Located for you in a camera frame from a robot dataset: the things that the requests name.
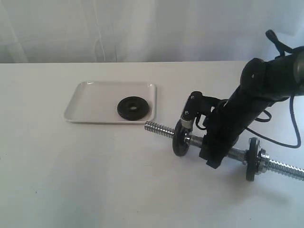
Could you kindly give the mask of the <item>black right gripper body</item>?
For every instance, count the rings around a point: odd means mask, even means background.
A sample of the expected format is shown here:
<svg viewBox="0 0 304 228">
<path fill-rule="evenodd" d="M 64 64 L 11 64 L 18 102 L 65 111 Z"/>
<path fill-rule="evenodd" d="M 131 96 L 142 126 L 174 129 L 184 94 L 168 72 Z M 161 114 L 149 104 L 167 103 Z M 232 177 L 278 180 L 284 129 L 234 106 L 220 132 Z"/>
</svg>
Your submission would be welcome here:
<svg viewBox="0 0 304 228">
<path fill-rule="evenodd" d="M 207 138 L 210 157 L 225 157 L 239 135 L 264 110 L 258 99 L 229 99 L 209 118 Z"/>
</svg>

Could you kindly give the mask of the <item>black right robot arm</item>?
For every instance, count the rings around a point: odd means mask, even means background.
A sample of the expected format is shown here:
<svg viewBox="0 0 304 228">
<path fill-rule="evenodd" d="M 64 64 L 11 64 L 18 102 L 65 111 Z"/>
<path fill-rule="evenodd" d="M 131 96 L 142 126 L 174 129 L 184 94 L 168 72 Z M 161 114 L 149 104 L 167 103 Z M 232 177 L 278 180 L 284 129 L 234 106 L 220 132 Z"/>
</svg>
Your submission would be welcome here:
<svg viewBox="0 0 304 228">
<path fill-rule="evenodd" d="M 250 60 L 240 84 L 228 100 L 221 100 L 203 122 L 200 157 L 216 169 L 239 135 L 269 106 L 304 94 L 304 52 L 265 62 Z"/>
</svg>

